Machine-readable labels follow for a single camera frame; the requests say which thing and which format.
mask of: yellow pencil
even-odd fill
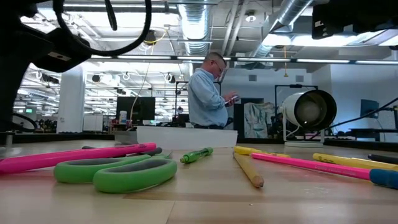
[[[385,162],[376,162],[376,161],[369,161],[366,159],[332,156],[320,153],[314,153],[312,157],[316,161],[327,162],[343,166],[358,167],[363,169],[385,169],[385,170],[398,171],[398,165],[388,164]]]
[[[250,161],[247,161],[247,159],[251,158],[239,155],[238,153],[234,153],[234,158],[236,159],[236,162],[238,162],[239,166],[241,166],[243,172],[247,175],[253,186],[259,188],[264,185],[264,179],[262,176],[257,172]]]
[[[250,155],[252,153],[263,153],[263,154],[267,154],[267,155],[271,155],[271,156],[280,156],[280,157],[287,157],[290,158],[289,155],[285,155],[285,154],[279,154],[279,153],[274,153],[274,152],[264,152],[258,149],[253,149],[253,148],[249,148],[249,147],[242,147],[242,146],[235,146],[234,147],[234,151],[236,153],[238,153],[239,155]]]

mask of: black pants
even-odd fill
[[[199,124],[195,124],[193,127],[194,128],[200,128],[200,129],[219,129],[219,130],[224,129],[224,127],[218,126],[218,125],[214,125],[214,124],[209,125],[209,126],[202,126],[202,125],[199,125]]]

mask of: table surface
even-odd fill
[[[64,141],[16,144],[9,156],[112,146],[113,141]],[[366,158],[394,152],[284,147],[244,144],[269,152],[312,159],[314,152]],[[398,190],[372,183],[252,160],[265,183],[255,189],[231,148],[184,165],[176,176],[151,189],[132,194],[102,194],[92,184],[54,181],[52,168],[0,177],[1,224],[62,223],[397,223]],[[173,151],[178,160],[186,151]]]

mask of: green marker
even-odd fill
[[[207,147],[202,149],[201,151],[193,151],[188,154],[185,154],[181,157],[180,162],[182,163],[191,163],[197,161],[199,158],[205,157],[213,153],[212,147]]]

